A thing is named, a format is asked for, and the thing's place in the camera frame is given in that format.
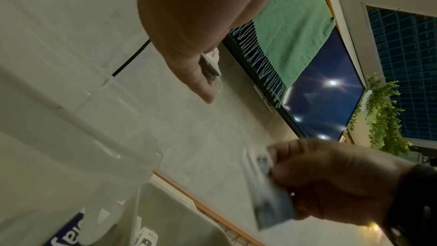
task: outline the black cable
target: black cable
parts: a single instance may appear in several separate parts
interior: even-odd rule
[[[119,67],[113,74],[112,76],[115,77],[117,74],[119,74],[125,67],[127,67],[128,64],[130,64],[133,59],[135,59],[150,43],[150,40],[147,40],[147,42],[145,44],[143,44],[140,49],[137,50],[137,52],[135,52],[126,62],[124,62],[124,64],[122,64],[121,67]]]

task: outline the sleeve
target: sleeve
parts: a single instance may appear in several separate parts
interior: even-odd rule
[[[437,170],[418,164],[405,177],[381,226],[395,246],[437,243]]]

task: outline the banknote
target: banknote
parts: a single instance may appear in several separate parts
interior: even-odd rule
[[[274,184],[271,179],[272,168],[273,160],[267,149],[244,150],[243,169],[259,230],[295,217],[290,193]]]

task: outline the green towel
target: green towel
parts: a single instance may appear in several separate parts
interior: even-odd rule
[[[334,27],[325,0],[270,0],[253,22],[231,34],[267,89],[280,100]]]

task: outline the green leaves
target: green leaves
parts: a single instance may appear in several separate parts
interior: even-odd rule
[[[371,147],[393,155],[402,155],[409,152],[408,146],[412,145],[403,139],[399,124],[399,115],[403,110],[396,108],[390,96],[400,95],[397,91],[397,82],[384,83],[384,79],[373,75],[367,79],[369,87],[366,91],[372,91],[366,102],[366,121],[370,126]],[[361,110],[363,99],[355,109],[348,124],[353,130],[356,116]]]

